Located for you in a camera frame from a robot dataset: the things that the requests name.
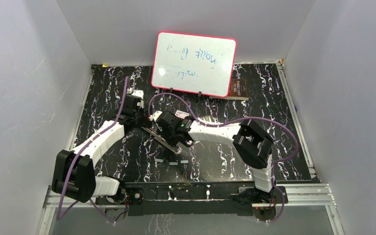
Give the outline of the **red white staple box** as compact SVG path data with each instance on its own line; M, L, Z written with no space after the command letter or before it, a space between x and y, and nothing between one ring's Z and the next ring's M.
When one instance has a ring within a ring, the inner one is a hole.
M184 119L185 117L190 116L190 114L187 113L187 112L183 112L181 110L177 110L175 112L175 116L178 117L178 118L180 118L180 119Z

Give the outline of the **cardboard staple box tray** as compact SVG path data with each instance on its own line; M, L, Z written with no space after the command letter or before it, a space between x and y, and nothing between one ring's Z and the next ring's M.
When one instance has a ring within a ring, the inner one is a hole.
M210 115L202 116L199 119L202 120L206 125L211 125L214 123L214 120Z

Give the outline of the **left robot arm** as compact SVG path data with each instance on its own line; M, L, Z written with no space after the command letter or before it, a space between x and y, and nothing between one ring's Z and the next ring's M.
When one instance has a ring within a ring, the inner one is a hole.
M73 150L61 150L56 157L51 190L79 202L107 196L113 203L124 202L124 182L111 176L96 176L94 167L101 157L130 131L147 123L143 91L125 96L119 115L104 121L85 142Z

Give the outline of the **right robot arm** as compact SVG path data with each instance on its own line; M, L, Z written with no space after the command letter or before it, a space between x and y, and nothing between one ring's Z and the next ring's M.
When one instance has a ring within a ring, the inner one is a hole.
M148 119L171 147L191 147L196 141L233 147L253 172L257 199L268 203L275 197L271 169L273 139L254 120L224 124L206 122L193 116L179 118L169 111L156 111Z

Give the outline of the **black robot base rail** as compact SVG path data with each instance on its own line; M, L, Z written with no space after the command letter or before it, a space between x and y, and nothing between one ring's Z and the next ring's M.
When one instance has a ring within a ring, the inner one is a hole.
M116 195L96 199L108 209L124 206L129 216L236 214L273 219L288 203L286 189L257 191L253 182L124 183Z

